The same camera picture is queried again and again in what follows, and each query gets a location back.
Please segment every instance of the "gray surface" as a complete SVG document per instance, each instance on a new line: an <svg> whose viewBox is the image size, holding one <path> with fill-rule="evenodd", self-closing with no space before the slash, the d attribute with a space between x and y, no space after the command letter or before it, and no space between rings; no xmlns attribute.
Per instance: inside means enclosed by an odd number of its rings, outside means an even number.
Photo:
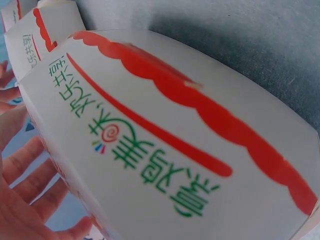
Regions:
<svg viewBox="0 0 320 240"><path fill-rule="evenodd" d="M242 73L320 133L318 0L76 0L86 27L144 28Z"/></svg>

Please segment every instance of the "white paper box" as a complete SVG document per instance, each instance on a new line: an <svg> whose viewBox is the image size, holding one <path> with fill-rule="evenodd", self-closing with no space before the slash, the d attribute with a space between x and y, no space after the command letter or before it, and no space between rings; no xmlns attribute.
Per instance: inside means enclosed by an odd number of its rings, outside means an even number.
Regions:
<svg viewBox="0 0 320 240"><path fill-rule="evenodd" d="M38 0L11 0L1 9L3 32L8 31L21 20L31 9L37 6Z"/></svg>
<svg viewBox="0 0 320 240"><path fill-rule="evenodd" d="M4 34L8 56L17 81L48 52L77 31L85 30L74 1L34 8Z"/></svg>
<svg viewBox="0 0 320 240"><path fill-rule="evenodd" d="M165 36L81 31L19 87L107 239L289 240L317 203L317 132Z"/></svg>

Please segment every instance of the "hand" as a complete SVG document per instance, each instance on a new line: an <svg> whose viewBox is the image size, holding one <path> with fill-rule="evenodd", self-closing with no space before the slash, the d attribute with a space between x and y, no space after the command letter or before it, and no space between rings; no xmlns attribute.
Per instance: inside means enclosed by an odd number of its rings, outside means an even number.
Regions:
<svg viewBox="0 0 320 240"><path fill-rule="evenodd" d="M0 114L15 108L15 105L10 105L7 102L14 100L20 97L20 92L18 87L8 88L3 90L8 83L15 77L14 72L12 69L7 71L8 61L4 61L0 63Z"/></svg>
<svg viewBox="0 0 320 240"><path fill-rule="evenodd" d="M0 152L24 125L27 110L18 106L0 116ZM82 240L90 231L89 217L74 227L53 232L45 226L68 193L61 178L35 202L50 180L56 175L50 159L33 171L25 180L10 188L18 177L44 150L38 137L32 138L13 155L0 155L0 239L1 240Z"/></svg>

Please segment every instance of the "red wavy border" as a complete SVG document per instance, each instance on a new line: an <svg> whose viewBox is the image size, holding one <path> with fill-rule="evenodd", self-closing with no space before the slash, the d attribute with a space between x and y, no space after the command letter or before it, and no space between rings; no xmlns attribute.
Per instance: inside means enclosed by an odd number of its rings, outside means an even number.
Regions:
<svg viewBox="0 0 320 240"><path fill-rule="evenodd" d="M18 17L19 17L19 20L21 20L21 19L22 19L22 12L21 12L20 0L16 0L16 7L18 8Z"/></svg>
<svg viewBox="0 0 320 240"><path fill-rule="evenodd" d="M125 105L121 104L118 100L113 98L107 92L105 92L98 84L90 78L85 71L72 59L72 57L67 53L66 54L69 61L73 65L73 67L81 74L81 76L109 103L115 106L119 111L125 114L127 117L132 119L142 128L146 129L147 131L151 132L159 139L163 140L164 142L171 145L173 148L181 152L182 154L186 155L196 163L204 166L205 168L209 169L213 173L216 173L222 177L229 177L232 174L232 168L229 167L227 164L222 162L221 160L210 156L208 153L192 146L191 144L183 141L182 139L174 136L170 132L160 128L159 126L155 125L154 123L146 120L142 116L138 115L136 112L132 111Z"/></svg>
<svg viewBox="0 0 320 240"><path fill-rule="evenodd" d="M33 10L33 15L35 16L35 22L40 29L40 35L43 38L43 40L45 41L45 47L48 50L48 52L50 53L58 46L58 44L56 41L54 41L54 42L51 41L49 33L46 29L45 23L42 19L40 10L38 8L35 8Z"/></svg>
<svg viewBox="0 0 320 240"><path fill-rule="evenodd" d="M260 170L273 181L287 186L296 206L310 215L317 196L297 170L267 141L223 106L185 85L191 80L155 56L130 44L112 42L94 32L80 31L73 38L97 47L106 57L120 60L133 75L154 82L171 101L193 108L204 123L222 138L247 149Z"/></svg>

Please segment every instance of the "swirl logo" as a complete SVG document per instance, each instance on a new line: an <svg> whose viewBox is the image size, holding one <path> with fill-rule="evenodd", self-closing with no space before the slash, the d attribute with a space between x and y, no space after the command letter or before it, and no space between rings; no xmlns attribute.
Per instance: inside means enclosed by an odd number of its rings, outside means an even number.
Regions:
<svg viewBox="0 0 320 240"><path fill-rule="evenodd" d="M102 132L102 140L105 143L112 143L117 140L119 134L119 127L116 124L106 126Z"/></svg>
<svg viewBox="0 0 320 240"><path fill-rule="evenodd" d="M116 124L107 125L101 134L101 139L92 142L92 146L96 152L100 154L105 154L106 152L106 144L113 143L118 140L118 135L120 132L120 128Z"/></svg>

